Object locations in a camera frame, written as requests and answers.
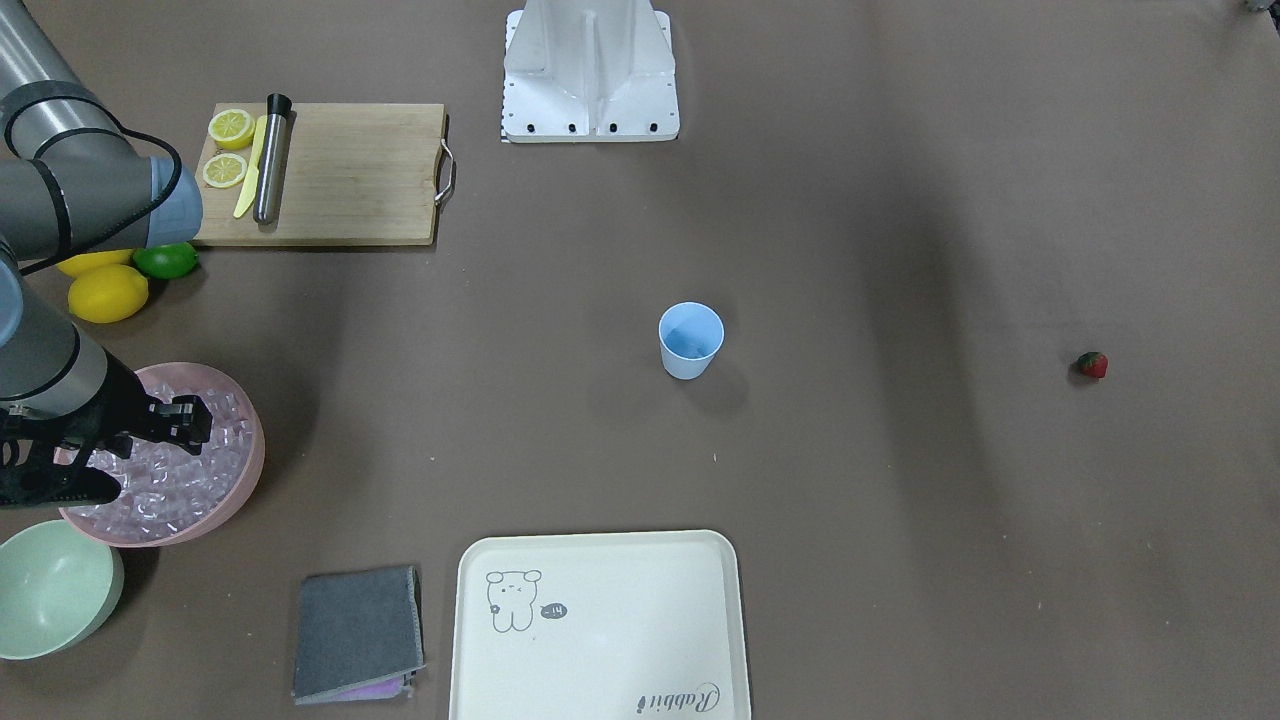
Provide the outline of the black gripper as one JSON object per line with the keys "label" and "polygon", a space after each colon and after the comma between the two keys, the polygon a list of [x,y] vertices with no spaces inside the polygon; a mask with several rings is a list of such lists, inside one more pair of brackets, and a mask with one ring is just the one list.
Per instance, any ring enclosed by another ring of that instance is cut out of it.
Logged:
{"label": "black gripper", "polygon": [[110,503],[122,486],[92,468],[108,451],[129,459],[136,441],[202,452],[212,415],[197,395],[169,402],[150,395],[131,370],[110,370],[102,388],[81,409],[38,419],[31,411],[3,414],[1,505],[4,509],[73,507]]}

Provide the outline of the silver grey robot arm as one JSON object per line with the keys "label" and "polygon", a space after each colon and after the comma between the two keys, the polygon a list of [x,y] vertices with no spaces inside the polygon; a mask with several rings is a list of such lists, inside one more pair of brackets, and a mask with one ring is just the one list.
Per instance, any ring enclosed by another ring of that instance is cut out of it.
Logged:
{"label": "silver grey robot arm", "polygon": [[125,127],[86,88],[26,4],[1,9],[3,506],[108,503],[90,466],[143,439],[200,455],[211,414],[151,396],[133,370],[37,296],[31,274],[87,252],[192,240],[196,181],[168,142]]}

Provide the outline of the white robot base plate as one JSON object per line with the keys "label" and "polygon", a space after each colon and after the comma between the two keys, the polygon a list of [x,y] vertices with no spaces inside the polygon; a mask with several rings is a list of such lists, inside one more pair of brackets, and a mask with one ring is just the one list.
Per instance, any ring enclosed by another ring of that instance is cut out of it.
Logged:
{"label": "white robot base plate", "polygon": [[680,135],[672,23],[649,1],[527,1],[506,17],[503,70],[507,143]]}

